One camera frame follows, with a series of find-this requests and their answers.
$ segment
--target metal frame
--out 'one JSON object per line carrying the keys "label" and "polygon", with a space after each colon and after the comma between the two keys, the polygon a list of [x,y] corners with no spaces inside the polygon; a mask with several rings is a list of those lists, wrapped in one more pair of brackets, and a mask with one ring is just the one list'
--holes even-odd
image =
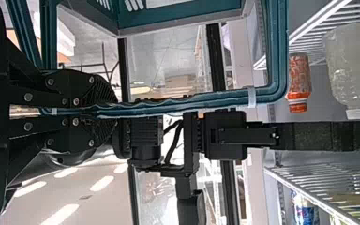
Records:
{"label": "metal frame", "polygon": [[[274,152],[274,161],[276,167],[282,167],[282,154],[280,151]],[[286,208],[285,208],[285,196],[283,192],[283,185],[280,182],[277,182],[277,192],[278,192],[278,218],[281,225],[286,225]]]}
{"label": "metal frame", "polygon": [[[60,0],[40,0],[42,59],[46,69],[57,68],[57,4]],[[256,89],[257,103],[266,104],[280,100],[288,87],[288,0],[262,0],[267,14],[266,31],[269,47],[271,83]],[[109,108],[97,107],[93,110],[102,116],[139,117],[173,112],[195,111],[200,108],[222,109],[248,105],[248,90],[234,90],[224,93],[204,93],[187,99],[168,99],[163,102],[142,102],[139,104],[117,104]],[[78,113],[59,111],[59,113]]]}
{"label": "metal frame", "polygon": [[[360,22],[360,1],[334,0],[291,33],[290,53],[308,53],[310,64],[326,64],[323,48],[323,36],[338,25]],[[266,68],[264,55],[253,65],[256,70]]]}
{"label": "metal frame", "polygon": [[22,52],[37,68],[42,68],[42,59],[40,58],[27,1],[6,0],[6,3]]}
{"label": "metal frame", "polygon": [[238,182],[233,161],[220,161],[227,224],[241,224]]}
{"label": "metal frame", "polygon": [[227,81],[224,73],[223,49],[221,45],[221,23],[206,25],[206,37],[213,91],[225,91],[227,90]]}
{"label": "metal frame", "polygon": [[360,203],[350,198],[334,199],[336,194],[360,196],[360,163],[265,168],[264,171],[330,215],[347,224],[360,225]]}
{"label": "metal frame", "polygon": [[118,39],[119,76],[123,102],[131,102],[130,77],[128,69],[128,45],[125,38]]}
{"label": "metal frame", "polygon": [[198,15],[190,18],[183,18],[180,20],[157,22],[152,24],[146,24],[143,26],[123,28],[119,30],[118,34],[120,37],[128,37],[132,35],[162,31],[165,29],[173,28],[174,26],[179,27],[179,26],[187,26],[187,25],[206,24],[206,21],[209,21],[210,23],[219,23],[227,20],[239,19],[241,18],[240,17],[241,13],[242,13],[242,9],[234,9],[224,12],[210,13],[208,15]]}
{"label": "metal frame", "polygon": [[172,26],[177,26],[177,21],[181,21],[185,18],[195,18],[201,15],[209,15],[215,12],[225,12],[230,10],[239,10],[237,15],[240,15],[242,13],[242,5],[244,2],[245,0],[198,0],[129,12],[126,9],[127,6],[125,1],[118,1],[119,28],[122,30],[139,26],[142,30],[145,30],[143,28],[145,25],[154,23],[160,24],[163,22],[172,22]]}
{"label": "metal frame", "polygon": [[[265,76],[260,71],[253,70],[252,47],[249,42],[248,22],[247,20],[237,20],[227,22],[229,26],[229,38],[231,46],[232,76],[234,79],[234,88],[245,86],[265,85]],[[247,121],[269,121],[266,116],[268,106],[259,108],[245,108],[247,112]],[[247,199],[247,222],[251,224],[268,224],[268,211],[265,200],[265,189],[263,172],[263,151],[258,149],[247,150],[248,157],[239,166],[244,172],[244,186]]]}

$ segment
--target ceiling light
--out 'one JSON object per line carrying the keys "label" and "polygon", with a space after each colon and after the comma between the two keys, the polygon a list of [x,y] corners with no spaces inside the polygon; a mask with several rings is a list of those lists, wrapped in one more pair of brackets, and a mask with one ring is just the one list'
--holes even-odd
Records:
{"label": "ceiling light", "polygon": [[32,185],[29,185],[27,187],[23,187],[21,189],[19,189],[18,191],[16,191],[16,193],[14,193],[14,197],[18,198],[21,197],[23,195],[26,195],[30,192],[33,192],[34,190],[37,190],[39,188],[42,188],[46,185],[45,181],[38,181]]}
{"label": "ceiling light", "polygon": [[68,169],[65,169],[65,170],[63,170],[63,171],[61,171],[61,172],[58,172],[58,173],[54,176],[54,178],[63,178],[63,177],[66,177],[66,176],[68,176],[68,175],[71,175],[71,174],[75,173],[76,171],[78,171],[77,168],[74,168],[74,167],[68,168]]}
{"label": "ceiling light", "polygon": [[78,204],[68,204],[53,214],[51,217],[46,219],[40,225],[59,225],[66,218],[69,218],[80,206]]}
{"label": "ceiling light", "polygon": [[137,0],[137,4],[139,4],[140,9],[144,9],[144,4],[142,0]]}
{"label": "ceiling light", "polygon": [[128,165],[127,163],[124,163],[124,164],[118,165],[118,166],[115,168],[115,170],[113,170],[113,172],[114,172],[114,173],[117,173],[117,174],[123,173],[123,172],[125,172],[125,171],[128,170],[128,167],[129,167],[129,165]]}
{"label": "ceiling light", "polygon": [[135,11],[139,10],[139,6],[137,6],[136,0],[130,0],[130,3]]}
{"label": "ceiling light", "polygon": [[211,176],[202,176],[198,177],[198,182],[206,183],[206,182],[222,182],[222,176],[221,175],[211,175]]}
{"label": "ceiling light", "polygon": [[99,181],[97,181],[92,187],[90,187],[91,191],[98,192],[108,186],[113,180],[113,176],[104,176]]}
{"label": "ceiling light", "polygon": [[132,87],[130,88],[130,92],[132,95],[140,95],[145,94],[151,91],[151,87],[141,86],[141,87]]}

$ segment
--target shelf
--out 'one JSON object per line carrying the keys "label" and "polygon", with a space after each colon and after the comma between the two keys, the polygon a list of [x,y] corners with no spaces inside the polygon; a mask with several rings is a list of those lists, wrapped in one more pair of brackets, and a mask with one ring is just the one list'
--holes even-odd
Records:
{"label": "shelf", "polygon": [[[360,0],[332,0],[289,36],[289,53],[308,53],[312,66],[325,65],[323,36],[340,25],[360,22]],[[253,65],[266,69],[266,57]]]}
{"label": "shelf", "polygon": [[349,225],[360,225],[360,163],[265,168],[284,186]]}

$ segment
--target screw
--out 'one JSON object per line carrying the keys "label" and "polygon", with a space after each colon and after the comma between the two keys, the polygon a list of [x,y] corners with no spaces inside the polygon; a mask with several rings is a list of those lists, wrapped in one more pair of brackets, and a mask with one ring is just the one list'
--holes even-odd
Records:
{"label": "screw", "polygon": [[73,125],[73,126],[76,127],[76,126],[78,126],[79,124],[80,124],[80,120],[79,120],[78,118],[75,118],[75,119],[72,120],[72,125]]}
{"label": "screw", "polygon": [[90,140],[90,141],[89,141],[89,146],[90,146],[90,147],[93,147],[94,145],[95,145],[95,141],[94,141],[94,140]]}
{"label": "screw", "polygon": [[31,123],[29,123],[29,122],[25,123],[24,124],[24,130],[27,131],[27,132],[30,131],[32,129],[32,126],[33,125]]}
{"label": "screw", "polygon": [[32,101],[32,97],[33,95],[31,93],[27,93],[24,95],[24,100],[30,102]]}
{"label": "screw", "polygon": [[68,103],[68,99],[63,98],[63,100],[61,100],[61,103],[62,103],[63,105],[67,105],[67,103]]}
{"label": "screw", "polygon": [[46,142],[46,144],[48,144],[48,146],[51,146],[53,144],[53,139],[48,139],[48,141]]}
{"label": "screw", "polygon": [[75,97],[74,98],[74,105],[79,105],[80,104],[80,99]]}
{"label": "screw", "polygon": [[63,126],[66,126],[66,125],[68,124],[68,120],[67,120],[67,119],[64,119],[63,121],[61,121],[61,124],[62,124]]}
{"label": "screw", "polygon": [[48,85],[53,86],[54,85],[54,79],[52,79],[52,78],[48,79]]}

